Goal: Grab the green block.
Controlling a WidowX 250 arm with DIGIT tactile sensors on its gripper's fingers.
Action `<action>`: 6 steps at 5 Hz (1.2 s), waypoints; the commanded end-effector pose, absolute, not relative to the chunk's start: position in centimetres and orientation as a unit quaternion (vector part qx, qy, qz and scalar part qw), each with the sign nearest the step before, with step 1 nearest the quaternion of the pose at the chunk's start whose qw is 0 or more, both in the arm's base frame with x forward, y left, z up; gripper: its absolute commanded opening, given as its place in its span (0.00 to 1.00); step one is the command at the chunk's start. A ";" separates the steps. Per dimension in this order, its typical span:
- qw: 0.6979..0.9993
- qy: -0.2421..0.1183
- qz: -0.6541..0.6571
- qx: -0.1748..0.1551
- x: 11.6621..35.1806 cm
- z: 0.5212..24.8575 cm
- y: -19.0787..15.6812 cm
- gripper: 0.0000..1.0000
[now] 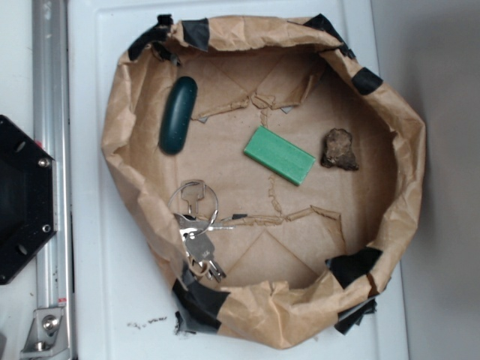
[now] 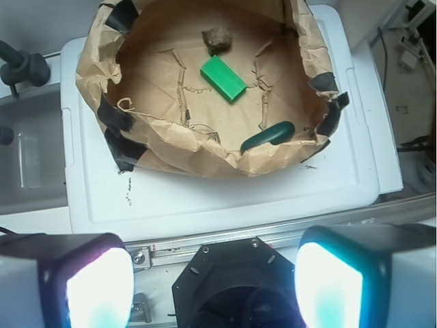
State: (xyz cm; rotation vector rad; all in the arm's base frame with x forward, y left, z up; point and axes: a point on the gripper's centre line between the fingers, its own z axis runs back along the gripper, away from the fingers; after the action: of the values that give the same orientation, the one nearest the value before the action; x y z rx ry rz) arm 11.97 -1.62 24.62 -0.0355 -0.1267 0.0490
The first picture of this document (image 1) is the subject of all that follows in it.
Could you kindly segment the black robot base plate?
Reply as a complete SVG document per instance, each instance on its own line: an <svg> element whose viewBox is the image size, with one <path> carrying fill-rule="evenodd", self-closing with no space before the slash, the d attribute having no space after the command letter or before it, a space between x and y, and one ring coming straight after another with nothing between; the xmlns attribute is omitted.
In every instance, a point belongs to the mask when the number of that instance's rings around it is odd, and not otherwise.
<svg viewBox="0 0 480 360"><path fill-rule="evenodd" d="M1 284L9 284L56 233L55 160L1 116Z"/></svg>

